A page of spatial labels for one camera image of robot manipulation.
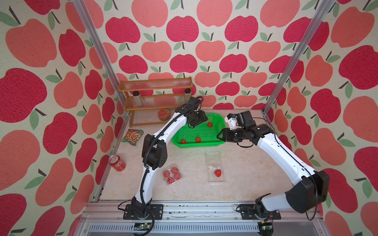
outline wall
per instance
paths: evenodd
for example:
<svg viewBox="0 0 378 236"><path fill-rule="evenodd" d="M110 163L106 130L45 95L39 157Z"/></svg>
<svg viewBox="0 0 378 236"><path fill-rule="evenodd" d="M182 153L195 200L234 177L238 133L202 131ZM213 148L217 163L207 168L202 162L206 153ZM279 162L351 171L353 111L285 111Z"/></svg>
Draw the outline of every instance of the wall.
<svg viewBox="0 0 378 236"><path fill-rule="evenodd" d="M320 211L333 236L378 235L377 3L336 2L326 43L302 55L304 75L273 105L279 138L330 175Z"/></svg>
<svg viewBox="0 0 378 236"><path fill-rule="evenodd" d="M104 11L98 35L118 50L119 80L191 76L192 94L214 109L263 108L315 13L301 10L307 0L95 1Z"/></svg>
<svg viewBox="0 0 378 236"><path fill-rule="evenodd" d="M72 2L0 11L0 235L72 235L124 112Z"/></svg>

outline plastic container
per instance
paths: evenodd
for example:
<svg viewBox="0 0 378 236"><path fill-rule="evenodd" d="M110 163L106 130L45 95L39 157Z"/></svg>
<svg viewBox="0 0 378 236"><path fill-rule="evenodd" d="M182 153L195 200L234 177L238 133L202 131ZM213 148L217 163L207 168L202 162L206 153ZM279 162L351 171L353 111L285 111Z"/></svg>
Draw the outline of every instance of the plastic container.
<svg viewBox="0 0 378 236"><path fill-rule="evenodd" d="M206 116L209 120L194 129L189 128L187 125L181 127L173 136L172 143L180 148L212 147L225 143L217 139L219 132L226 128L224 118L216 113L208 113ZM212 127L208 127L209 122L213 123ZM195 141L197 137L201 138L200 143Z"/></svg>
<svg viewBox="0 0 378 236"><path fill-rule="evenodd" d="M224 182L224 172L222 169L221 157L219 151L206 151L205 161L208 169L209 182L222 183Z"/></svg>
<svg viewBox="0 0 378 236"><path fill-rule="evenodd" d="M180 168L178 168L176 164L165 168L161 173L163 174L164 181L169 186L178 182L182 178Z"/></svg>

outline tin can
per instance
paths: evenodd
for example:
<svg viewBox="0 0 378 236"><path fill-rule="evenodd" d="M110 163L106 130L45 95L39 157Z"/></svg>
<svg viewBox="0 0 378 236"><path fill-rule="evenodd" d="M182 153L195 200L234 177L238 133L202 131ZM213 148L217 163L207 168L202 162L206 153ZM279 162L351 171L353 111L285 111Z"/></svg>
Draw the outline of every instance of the tin can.
<svg viewBox="0 0 378 236"><path fill-rule="evenodd" d="M123 171L126 167L126 163L119 157L119 155L110 156L109 164L116 169L116 171Z"/></svg>

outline mounting plate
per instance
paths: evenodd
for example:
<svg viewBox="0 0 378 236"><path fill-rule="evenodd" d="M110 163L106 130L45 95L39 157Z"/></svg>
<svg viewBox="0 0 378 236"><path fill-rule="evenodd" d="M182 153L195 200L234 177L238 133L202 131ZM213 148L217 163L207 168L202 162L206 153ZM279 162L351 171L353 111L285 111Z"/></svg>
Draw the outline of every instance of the mounting plate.
<svg viewBox="0 0 378 236"><path fill-rule="evenodd" d="M253 212L253 207L255 204L240 204L240 214L242 215L243 220L267 220L267 218L259 218L254 212ZM281 215L280 213L273 211L271 215L273 220L281 220Z"/></svg>
<svg viewBox="0 0 378 236"><path fill-rule="evenodd" d="M161 220L163 218L163 204L150 204L150 210L155 216L155 220ZM123 219L124 220L151 220L152 218L150 215L148 215L144 219L138 218L137 214L134 213L133 206L131 204L127 204L125 208L125 213L123 214Z"/></svg>

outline clear plastic box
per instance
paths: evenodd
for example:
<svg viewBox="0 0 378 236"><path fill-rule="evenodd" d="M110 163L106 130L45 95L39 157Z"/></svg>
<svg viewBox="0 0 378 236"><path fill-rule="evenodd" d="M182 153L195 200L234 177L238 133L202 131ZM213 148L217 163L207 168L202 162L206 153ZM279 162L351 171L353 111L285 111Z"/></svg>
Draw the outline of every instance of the clear plastic box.
<svg viewBox="0 0 378 236"><path fill-rule="evenodd" d="M168 168L163 169L161 173L163 174L164 181L169 186L178 182L182 178L180 168L176 164L173 164L173 165L169 166Z"/></svg>
<svg viewBox="0 0 378 236"><path fill-rule="evenodd" d="M222 183L224 182L224 172L222 169L221 156L219 151L206 151L205 161L208 168L209 182ZM215 172L220 170L220 176L218 177Z"/></svg>

